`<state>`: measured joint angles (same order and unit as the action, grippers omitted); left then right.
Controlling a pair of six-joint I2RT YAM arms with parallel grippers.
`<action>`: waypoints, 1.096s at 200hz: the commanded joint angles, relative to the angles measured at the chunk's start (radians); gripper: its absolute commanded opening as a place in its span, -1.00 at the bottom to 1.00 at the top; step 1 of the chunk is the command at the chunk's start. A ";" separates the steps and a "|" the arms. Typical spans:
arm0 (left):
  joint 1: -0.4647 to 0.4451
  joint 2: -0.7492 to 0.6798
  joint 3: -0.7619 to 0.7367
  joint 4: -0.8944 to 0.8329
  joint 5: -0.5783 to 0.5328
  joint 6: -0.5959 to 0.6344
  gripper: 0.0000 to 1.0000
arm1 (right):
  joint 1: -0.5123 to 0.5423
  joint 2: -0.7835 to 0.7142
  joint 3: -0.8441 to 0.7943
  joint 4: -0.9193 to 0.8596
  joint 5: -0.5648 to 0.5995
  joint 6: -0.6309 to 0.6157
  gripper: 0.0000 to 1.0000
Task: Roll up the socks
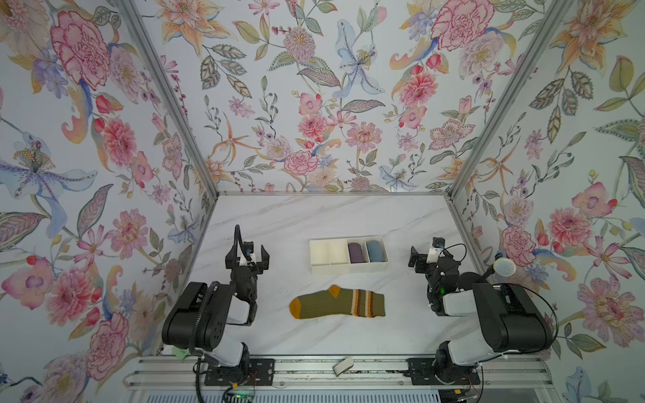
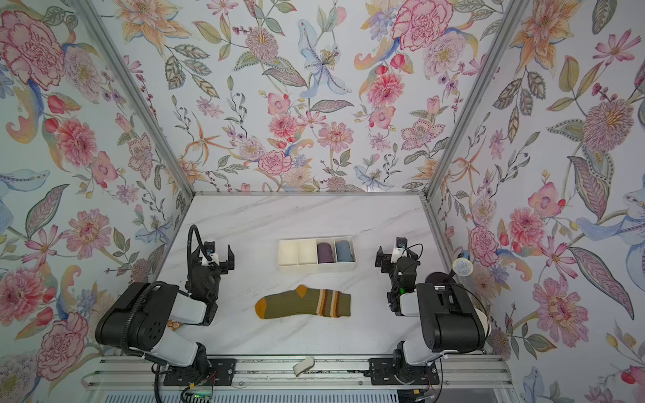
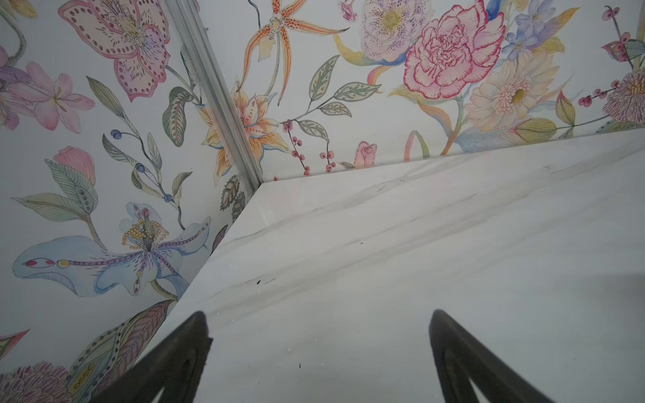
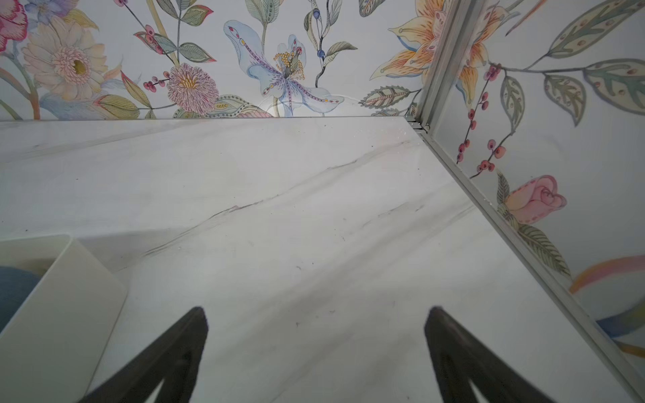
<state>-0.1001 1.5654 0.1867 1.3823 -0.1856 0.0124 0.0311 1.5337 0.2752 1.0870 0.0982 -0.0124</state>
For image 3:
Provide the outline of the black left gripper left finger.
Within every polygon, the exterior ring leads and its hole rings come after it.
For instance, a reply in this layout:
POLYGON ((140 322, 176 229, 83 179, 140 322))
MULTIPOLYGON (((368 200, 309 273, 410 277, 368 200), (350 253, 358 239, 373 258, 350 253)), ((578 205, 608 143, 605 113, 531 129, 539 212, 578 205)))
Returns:
POLYGON ((94 402, 192 402, 213 339, 204 312, 194 312, 94 402))

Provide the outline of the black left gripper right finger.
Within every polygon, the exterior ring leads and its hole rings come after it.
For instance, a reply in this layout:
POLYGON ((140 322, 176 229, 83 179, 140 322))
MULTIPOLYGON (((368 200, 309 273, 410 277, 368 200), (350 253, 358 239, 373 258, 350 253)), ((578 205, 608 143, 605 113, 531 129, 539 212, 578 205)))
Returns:
POLYGON ((447 312, 433 312, 428 335, 445 401, 477 402, 476 391, 490 402, 551 401, 447 312))

